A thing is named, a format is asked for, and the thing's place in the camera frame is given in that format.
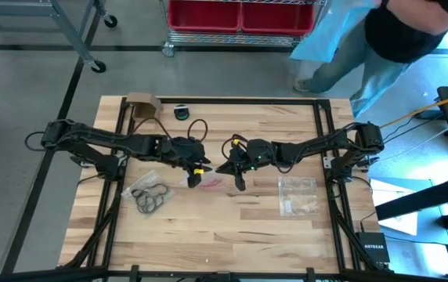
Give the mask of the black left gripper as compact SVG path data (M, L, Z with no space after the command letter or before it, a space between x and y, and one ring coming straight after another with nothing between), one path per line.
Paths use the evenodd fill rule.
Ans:
M205 157L204 145L193 138L176 137L163 142L161 156L164 160L188 162L186 171L189 188L194 188L201 182L202 174L194 175L193 170L203 169L201 164L211 163L211 160Z

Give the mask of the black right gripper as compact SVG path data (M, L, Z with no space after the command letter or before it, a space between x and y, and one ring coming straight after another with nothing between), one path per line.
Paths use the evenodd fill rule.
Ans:
M225 162L216 168L215 172L219 174L231 175L234 177L235 187L239 191L245 191L246 185L243 178L243 172L241 166L236 162L242 161L244 150L242 143L238 146L234 146L231 141L231 149L229 151L230 161ZM247 141L245 164L243 169L245 172L250 170L258 170L266 166L274 165L275 150L271 142L264 139L250 139Z

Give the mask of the red rubber band tangle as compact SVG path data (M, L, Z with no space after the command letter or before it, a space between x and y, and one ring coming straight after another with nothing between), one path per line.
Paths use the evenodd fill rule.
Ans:
M204 190L218 190L223 183L224 181L221 178L202 179L198 187Z

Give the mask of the clear zip slider bag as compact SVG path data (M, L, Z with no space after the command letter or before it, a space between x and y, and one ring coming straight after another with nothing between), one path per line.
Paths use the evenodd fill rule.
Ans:
M147 172L145 175L143 175L142 177L140 177L139 179L137 179L132 185L127 187L121 193L121 196L124 199L133 202L135 204L136 208L137 208L136 202L134 201L134 198L131 195L131 191L134 190L134 189L142 189L142 190L144 190L147 187L155 185L157 183L164 184L161 181L161 177L154 170L151 170L151 171ZM169 192L163 197L164 198L164 203L161 206L161 208L172 199L172 196L175 193L174 190L171 187L169 187L167 185L166 185L166 187L169 188Z

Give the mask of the black round puck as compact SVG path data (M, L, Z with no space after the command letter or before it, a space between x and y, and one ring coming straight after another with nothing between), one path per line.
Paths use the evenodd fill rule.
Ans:
M185 121L190 116L189 107L184 104L180 104L174 107L173 109L174 116L179 121Z

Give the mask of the small open cardboard box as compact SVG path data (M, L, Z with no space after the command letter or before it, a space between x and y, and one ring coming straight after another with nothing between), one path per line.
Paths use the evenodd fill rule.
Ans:
M161 101L150 93L131 92L127 95L126 102L133 107L132 118L135 121L159 118L162 111Z

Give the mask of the red plastic bin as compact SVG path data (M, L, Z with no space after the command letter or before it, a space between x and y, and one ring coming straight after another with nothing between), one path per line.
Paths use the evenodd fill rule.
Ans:
M181 32L234 33L240 28L239 2L168 1L168 25Z
M302 36L314 26L312 5L243 3L241 29L250 34Z

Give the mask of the white paper sheet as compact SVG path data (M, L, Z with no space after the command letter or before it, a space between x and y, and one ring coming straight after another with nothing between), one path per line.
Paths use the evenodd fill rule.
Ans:
M412 190L407 188L384 183L376 179L372 179L370 184L373 189L372 198L375 206L413 193ZM378 222L383 227L415 236L417 234L418 213L413 212L385 220L379 219Z

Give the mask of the grey metal wheeled cart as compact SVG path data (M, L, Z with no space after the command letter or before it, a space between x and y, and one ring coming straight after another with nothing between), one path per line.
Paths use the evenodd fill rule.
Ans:
M106 0L86 0L84 14L76 27L71 23L58 0L0 0L0 16L48 17L57 28L44 27L7 27L0 24L0 31L21 33L61 33L68 40L74 51L92 71L103 73L107 66L93 57L89 52L88 43L83 38L88 19L94 9L106 27L115 28L118 24L116 16L108 13Z

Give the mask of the person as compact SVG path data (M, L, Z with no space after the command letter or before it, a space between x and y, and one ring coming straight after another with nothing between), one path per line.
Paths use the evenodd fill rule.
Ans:
M401 74L437 48L448 32L448 0L375 0L369 13L347 34L330 62L311 78L298 80L298 92L320 94L358 66L360 88L350 96L359 117L395 84Z

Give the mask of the black Netgear network switch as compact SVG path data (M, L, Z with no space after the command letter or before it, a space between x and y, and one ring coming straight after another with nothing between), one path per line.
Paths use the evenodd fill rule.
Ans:
M362 244L365 252L376 263L390 263L385 235L383 233L358 232L356 236L358 237L359 242Z

